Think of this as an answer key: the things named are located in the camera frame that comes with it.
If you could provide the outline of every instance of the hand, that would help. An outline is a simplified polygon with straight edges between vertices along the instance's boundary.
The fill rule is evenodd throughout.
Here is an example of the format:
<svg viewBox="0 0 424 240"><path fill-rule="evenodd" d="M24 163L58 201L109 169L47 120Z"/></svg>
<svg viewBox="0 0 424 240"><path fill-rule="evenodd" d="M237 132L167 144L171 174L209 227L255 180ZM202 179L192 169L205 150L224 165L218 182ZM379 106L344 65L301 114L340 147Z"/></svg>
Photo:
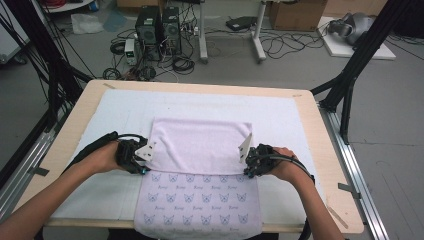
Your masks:
<svg viewBox="0 0 424 240"><path fill-rule="evenodd" d="M115 169L121 169L115 159L116 150L118 148L117 141L111 141L105 146L95 150L88 155L80 163L84 164L85 167L90 168L92 174L109 172Z"/></svg>
<svg viewBox="0 0 424 240"><path fill-rule="evenodd" d="M289 157L293 156L295 159L299 160L296 154L294 154L294 152L288 148L274 147L273 150L276 153L286 155ZM300 169L298 166L288 161L281 161L275 168L271 170L270 174L276 176L277 178L281 180L290 182L292 184L296 177L299 177L302 175L304 175L305 177L308 177L306 173L303 172L302 169Z"/></svg>

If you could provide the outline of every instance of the white towel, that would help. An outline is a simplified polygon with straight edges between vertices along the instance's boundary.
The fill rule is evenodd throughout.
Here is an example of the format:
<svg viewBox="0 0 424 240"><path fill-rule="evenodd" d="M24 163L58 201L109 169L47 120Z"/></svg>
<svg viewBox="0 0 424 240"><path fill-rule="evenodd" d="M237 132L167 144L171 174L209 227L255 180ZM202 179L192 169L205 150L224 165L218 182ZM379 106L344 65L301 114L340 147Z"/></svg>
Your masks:
<svg viewBox="0 0 424 240"><path fill-rule="evenodd" d="M246 239L262 232L256 178L238 146L250 123L155 119L152 169L140 189L135 229L160 239Z"/></svg>

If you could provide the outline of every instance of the black pole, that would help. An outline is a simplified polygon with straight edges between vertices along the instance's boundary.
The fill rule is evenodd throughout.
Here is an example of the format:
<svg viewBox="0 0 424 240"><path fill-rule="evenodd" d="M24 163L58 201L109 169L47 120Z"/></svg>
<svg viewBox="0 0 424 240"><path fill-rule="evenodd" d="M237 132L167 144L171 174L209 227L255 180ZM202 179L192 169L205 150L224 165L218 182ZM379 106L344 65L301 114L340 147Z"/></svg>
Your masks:
<svg viewBox="0 0 424 240"><path fill-rule="evenodd" d="M349 144L348 128L355 82L412 1L388 0L343 71L335 79L311 90L312 94L317 95L331 89L326 98L320 101L320 106L330 112L335 112L344 99L340 134L345 144Z"/></svg>

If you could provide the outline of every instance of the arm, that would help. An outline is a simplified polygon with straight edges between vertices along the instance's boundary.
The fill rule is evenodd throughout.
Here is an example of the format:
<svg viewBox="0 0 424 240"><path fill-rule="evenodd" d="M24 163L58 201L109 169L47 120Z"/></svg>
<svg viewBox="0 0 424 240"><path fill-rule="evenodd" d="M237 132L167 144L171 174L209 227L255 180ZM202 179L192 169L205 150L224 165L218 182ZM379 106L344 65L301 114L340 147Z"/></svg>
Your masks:
<svg viewBox="0 0 424 240"><path fill-rule="evenodd" d="M287 148L274 148L274 151L283 155L296 157ZM305 172L290 162L282 161L270 173L281 180L288 181L297 190L315 240L344 239L322 202L314 183Z"/></svg>
<svg viewBox="0 0 424 240"><path fill-rule="evenodd" d="M85 180L96 173L120 169L115 161L118 142L97 149L70 167L0 225L0 239L32 239L53 212Z"/></svg>

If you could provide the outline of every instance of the forearm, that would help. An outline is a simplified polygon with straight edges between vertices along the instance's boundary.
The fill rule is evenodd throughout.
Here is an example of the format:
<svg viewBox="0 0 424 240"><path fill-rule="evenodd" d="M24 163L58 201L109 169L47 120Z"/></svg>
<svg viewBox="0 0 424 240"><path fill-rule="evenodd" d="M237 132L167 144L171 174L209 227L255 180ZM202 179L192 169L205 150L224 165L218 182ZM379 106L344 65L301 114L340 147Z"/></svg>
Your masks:
<svg viewBox="0 0 424 240"><path fill-rule="evenodd" d="M84 163L72 166L0 225L2 239L32 239L65 199L93 172Z"/></svg>
<svg viewBox="0 0 424 240"><path fill-rule="evenodd" d="M312 180L304 175L295 178L292 184L299 193L314 239L344 239Z"/></svg>

